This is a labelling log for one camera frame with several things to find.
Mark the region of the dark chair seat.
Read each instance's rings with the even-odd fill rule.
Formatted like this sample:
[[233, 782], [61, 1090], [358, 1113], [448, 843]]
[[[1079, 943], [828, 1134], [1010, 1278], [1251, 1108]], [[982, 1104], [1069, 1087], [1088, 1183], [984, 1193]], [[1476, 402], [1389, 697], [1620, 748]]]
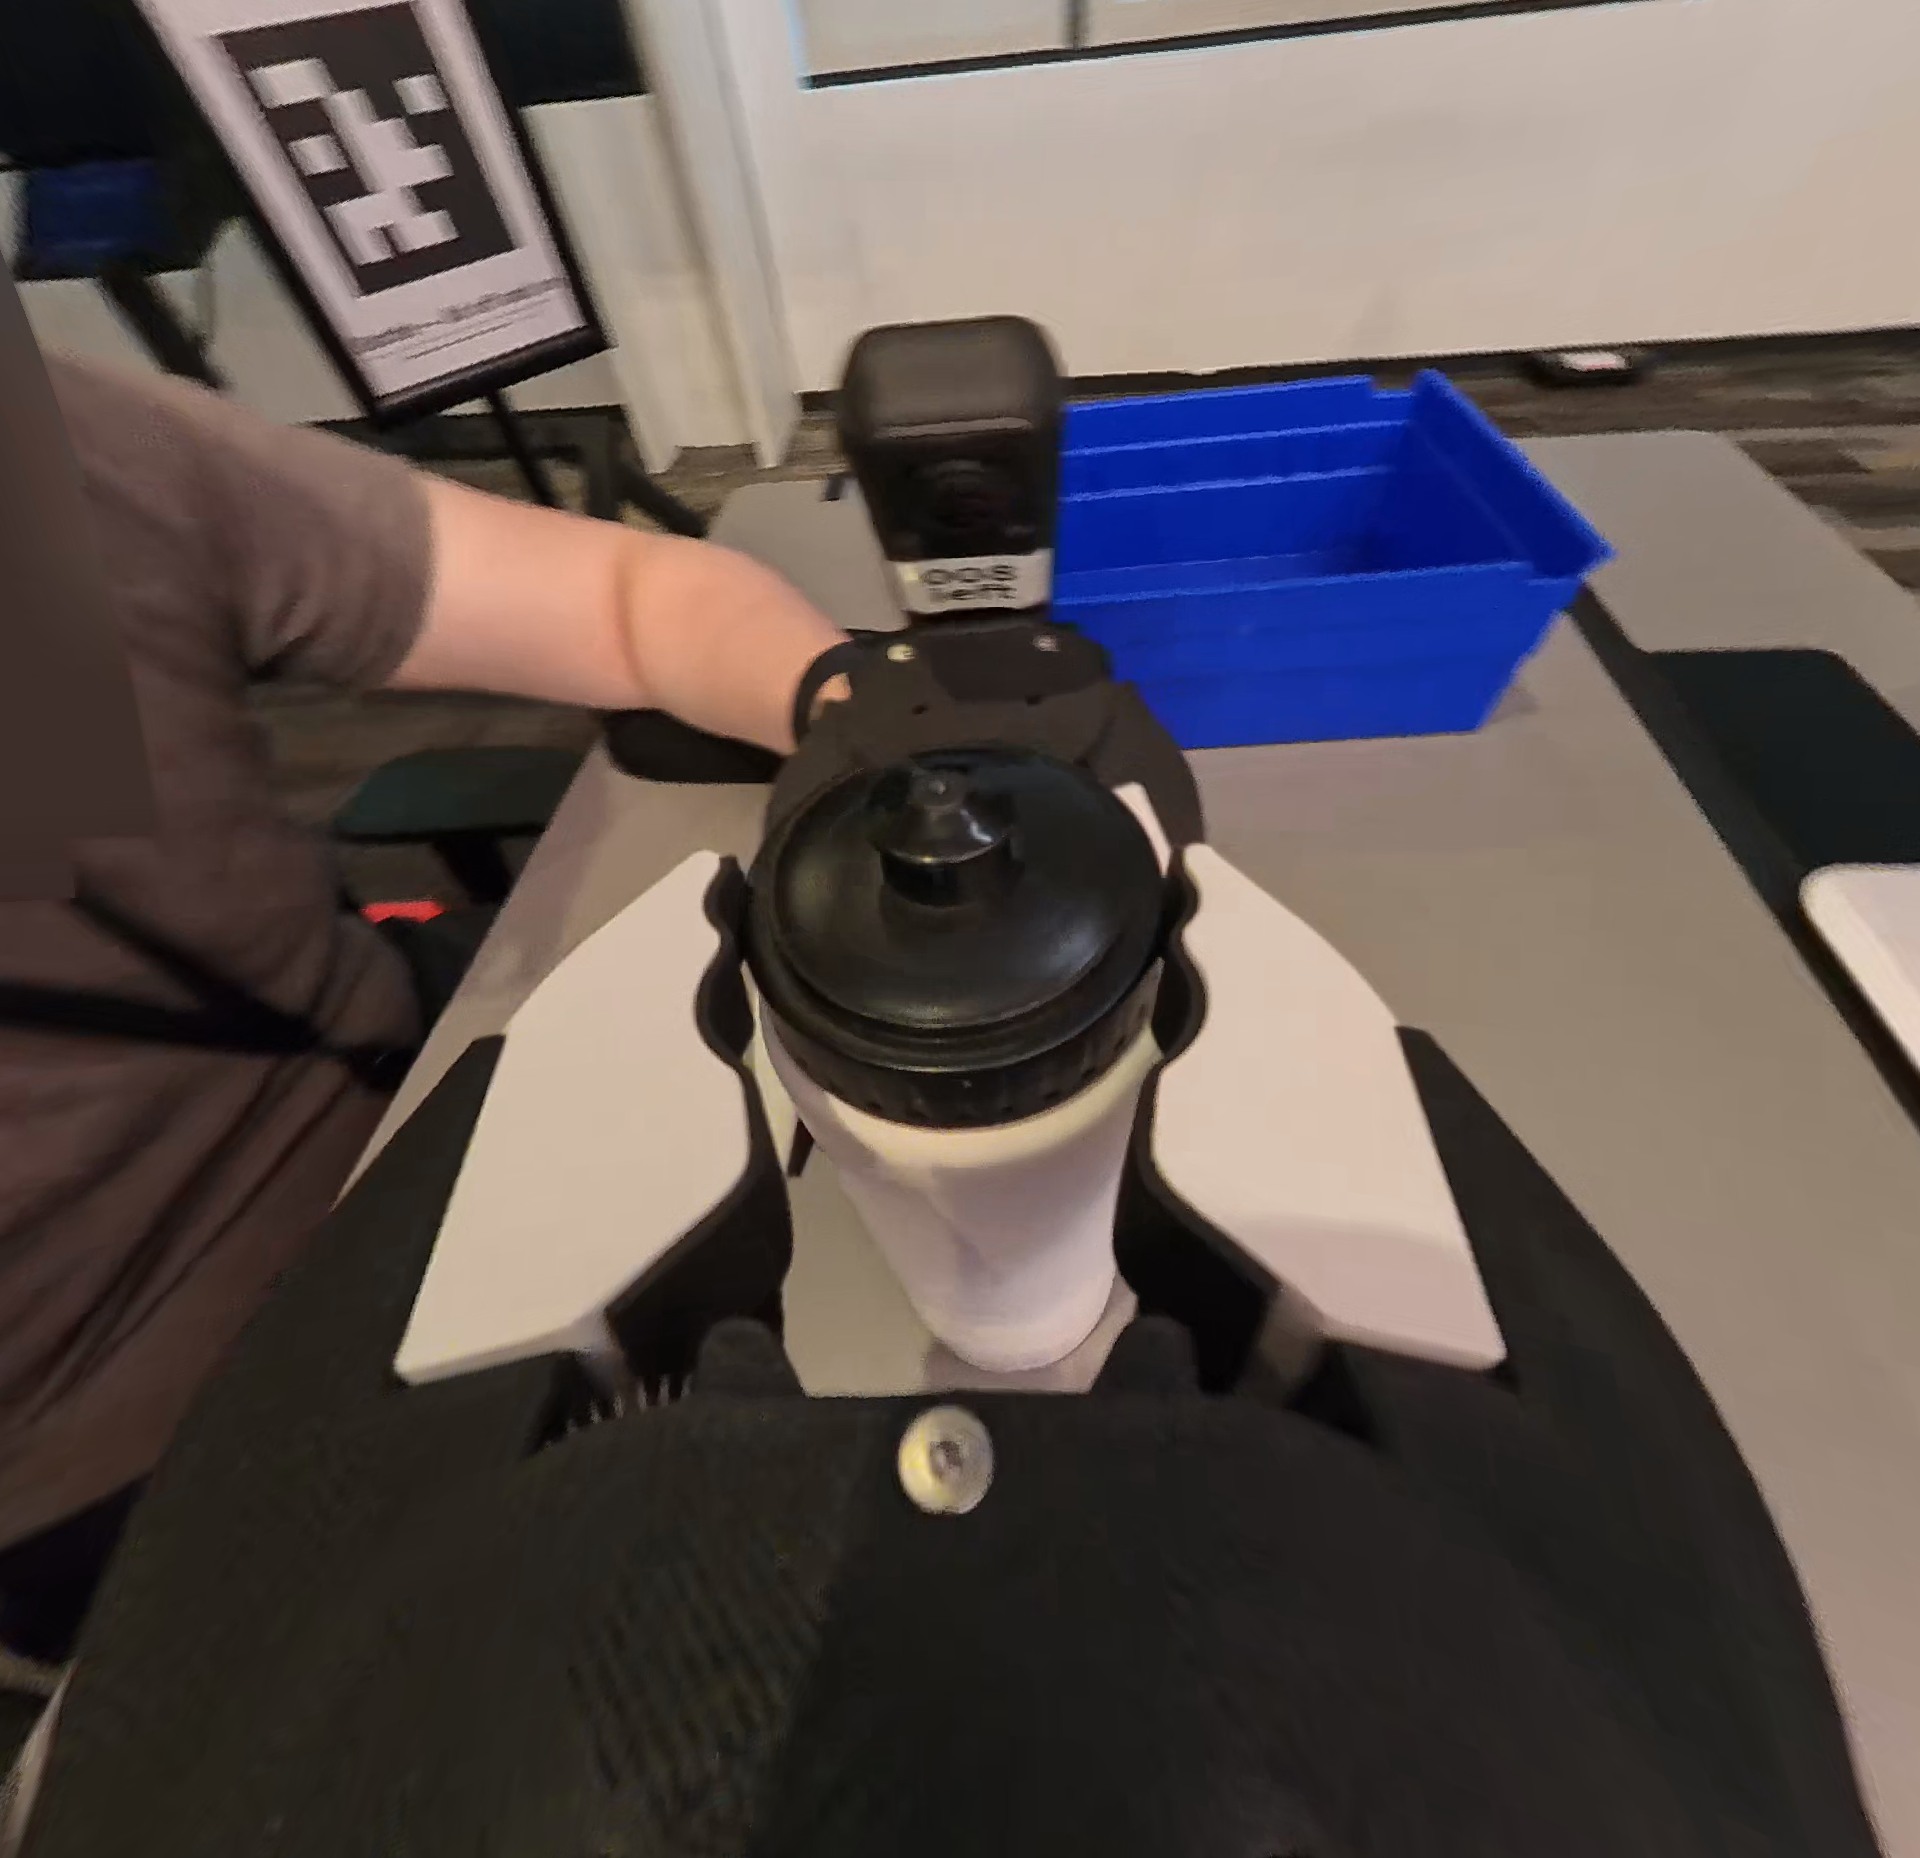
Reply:
[[372, 769], [329, 816], [327, 829], [358, 844], [539, 836], [579, 765], [577, 751], [557, 746], [419, 750]]

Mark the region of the white plastic bottle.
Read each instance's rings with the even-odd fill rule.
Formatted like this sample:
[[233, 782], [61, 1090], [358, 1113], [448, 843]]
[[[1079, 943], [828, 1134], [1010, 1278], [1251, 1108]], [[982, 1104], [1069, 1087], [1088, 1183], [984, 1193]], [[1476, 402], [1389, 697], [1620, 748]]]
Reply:
[[938, 1345], [982, 1371], [1036, 1374], [1096, 1338], [1117, 1291], [1122, 1167], [1159, 1059], [1151, 1031], [1070, 1100], [969, 1127], [902, 1125], [830, 1094], [768, 1013], [756, 1047]]

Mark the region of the black bottle lid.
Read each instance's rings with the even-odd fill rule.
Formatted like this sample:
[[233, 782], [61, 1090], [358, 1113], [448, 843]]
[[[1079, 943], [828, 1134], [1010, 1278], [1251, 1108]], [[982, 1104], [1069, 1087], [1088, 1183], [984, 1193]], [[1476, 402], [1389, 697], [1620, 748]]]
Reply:
[[1143, 1035], [1167, 866], [1079, 765], [1010, 746], [866, 767], [775, 819], [743, 954], [765, 1038], [844, 1105], [927, 1129], [1065, 1105]]

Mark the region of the black wristband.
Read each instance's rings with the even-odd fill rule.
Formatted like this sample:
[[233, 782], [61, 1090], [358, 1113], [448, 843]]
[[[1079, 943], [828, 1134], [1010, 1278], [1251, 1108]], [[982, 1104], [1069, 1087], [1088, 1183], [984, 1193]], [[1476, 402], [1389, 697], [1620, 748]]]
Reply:
[[868, 647], [864, 642], [846, 636], [828, 647], [824, 647], [802, 673], [793, 697], [789, 713], [789, 746], [788, 751], [796, 753], [798, 746], [807, 738], [807, 732], [817, 726], [818, 718], [810, 714], [810, 698], [814, 687], [833, 673], [847, 669], [852, 673], [852, 694], [858, 685], [861, 673], [868, 666]]

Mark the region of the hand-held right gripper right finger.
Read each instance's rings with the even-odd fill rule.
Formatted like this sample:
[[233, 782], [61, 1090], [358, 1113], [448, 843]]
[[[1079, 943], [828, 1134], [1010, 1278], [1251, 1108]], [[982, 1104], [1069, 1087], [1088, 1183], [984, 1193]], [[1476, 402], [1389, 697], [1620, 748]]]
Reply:
[[1180, 852], [1159, 1062], [1126, 1150], [1126, 1285], [1215, 1394], [1328, 1345], [1472, 1374], [1506, 1355], [1403, 1027], [1210, 844]]

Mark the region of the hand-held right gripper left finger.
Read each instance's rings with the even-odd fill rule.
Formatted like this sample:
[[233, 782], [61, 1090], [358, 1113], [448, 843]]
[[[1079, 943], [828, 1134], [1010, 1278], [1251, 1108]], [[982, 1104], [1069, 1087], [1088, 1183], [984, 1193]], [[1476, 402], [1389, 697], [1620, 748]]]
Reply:
[[476, 1038], [397, 1127], [433, 1218], [397, 1341], [407, 1387], [568, 1355], [678, 1387], [709, 1335], [784, 1338], [785, 1164], [747, 1053], [742, 865], [691, 854]]

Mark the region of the framed marker sign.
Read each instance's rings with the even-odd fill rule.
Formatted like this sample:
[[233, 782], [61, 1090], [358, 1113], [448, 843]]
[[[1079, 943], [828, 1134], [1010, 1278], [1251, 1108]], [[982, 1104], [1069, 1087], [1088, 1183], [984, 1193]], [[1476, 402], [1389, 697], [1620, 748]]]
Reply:
[[127, 0], [372, 421], [609, 350], [473, 0]]

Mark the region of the blue plastic bin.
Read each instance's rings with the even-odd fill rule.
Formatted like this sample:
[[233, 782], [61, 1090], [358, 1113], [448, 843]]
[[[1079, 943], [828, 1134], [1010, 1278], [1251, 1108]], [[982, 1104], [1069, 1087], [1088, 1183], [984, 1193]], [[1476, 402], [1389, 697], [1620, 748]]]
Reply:
[[1613, 555], [1435, 371], [1067, 409], [1053, 614], [1185, 750], [1481, 730]]

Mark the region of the black sign easel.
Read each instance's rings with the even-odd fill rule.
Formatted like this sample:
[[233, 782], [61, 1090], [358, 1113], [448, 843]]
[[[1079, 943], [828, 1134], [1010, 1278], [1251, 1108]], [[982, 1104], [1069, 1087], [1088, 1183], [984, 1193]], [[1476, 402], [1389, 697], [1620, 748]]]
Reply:
[[[92, 277], [135, 345], [167, 375], [199, 382], [218, 395], [228, 382], [208, 350], [168, 304], [151, 275], [124, 258], [108, 258]], [[426, 465], [466, 465], [500, 458], [511, 461], [538, 504], [565, 509], [552, 461], [577, 465], [586, 512], [607, 521], [636, 509], [651, 527], [703, 539], [709, 518], [640, 469], [619, 442], [622, 422], [607, 412], [517, 413], [502, 391], [482, 398], [487, 417], [426, 416], [414, 421], [319, 421], [315, 429], [350, 437]]]

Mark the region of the dark wall screen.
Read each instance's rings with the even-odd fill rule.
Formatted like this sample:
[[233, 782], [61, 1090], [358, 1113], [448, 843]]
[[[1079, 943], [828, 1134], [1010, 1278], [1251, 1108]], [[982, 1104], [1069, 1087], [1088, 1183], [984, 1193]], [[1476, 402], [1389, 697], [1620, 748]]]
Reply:
[[647, 94], [622, 0], [466, 0], [500, 89], [521, 108]]

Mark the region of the black rectangular pad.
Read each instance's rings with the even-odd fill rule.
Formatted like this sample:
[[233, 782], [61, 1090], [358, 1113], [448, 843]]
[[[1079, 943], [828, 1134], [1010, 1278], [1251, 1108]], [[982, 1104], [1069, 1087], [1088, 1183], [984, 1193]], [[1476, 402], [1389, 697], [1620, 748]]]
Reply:
[[1651, 663], [1797, 877], [1919, 862], [1919, 730], [1819, 647], [1659, 649]]

